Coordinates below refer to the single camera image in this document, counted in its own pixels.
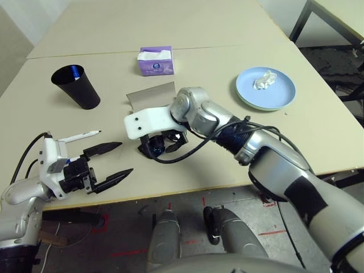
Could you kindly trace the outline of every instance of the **blue pen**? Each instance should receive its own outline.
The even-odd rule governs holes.
[[[71,65],[71,69],[75,80],[78,80],[80,78],[80,74],[78,73],[77,67],[75,65]]]

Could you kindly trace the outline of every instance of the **black cup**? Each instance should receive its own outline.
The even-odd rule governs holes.
[[[84,68],[80,65],[67,65],[58,69],[53,73],[51,81],[83,109],[93,109],[100,103],[100,97],[87,78]]]

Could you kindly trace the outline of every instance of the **blue plate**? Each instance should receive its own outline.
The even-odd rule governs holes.
[[[254,89],[254,81],[263,77],[267,70],[277,74],[275,82],[267,89]],[[281,109],[296,96],[296,88],[291,79],[281,71],[269,67],[253,67],[241,72],[236,85],[239,97],[246,104],[263,111]]]

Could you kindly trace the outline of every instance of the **white marker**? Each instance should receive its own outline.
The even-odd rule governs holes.
[[[72,142],[72,141],[76,141],[82,138],[88,138],[88,137],[92,137],[94,135],[97,135],[98,133],[100,133],[101,131],[89,131],[87,133],[83,133],[83,134],[79,134],[79,135],[74,135],[74,136],[70,136],[68,138],[61,138],[58,141],[63,141],[65,143],[68,142]]]

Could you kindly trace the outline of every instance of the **pen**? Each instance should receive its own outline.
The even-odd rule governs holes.
[[[76,141],[82,138],[88,138],[88,137],[92,137],[94,135],[97,135],[98,133],[100,133],[101,131],[89,131],[87,133],[83,133],[83,134],[79,134],[79,135],[74,135],[74,136],[70,136],[68,138],[61,138],[58,141],[63,141],[65,143],[68,142],[72,142],[72,141]]]
[[[80,74],[78,73],[77,67],[75,65],[71,65],[73,76],[75,77],[75,81],[80,78]]]

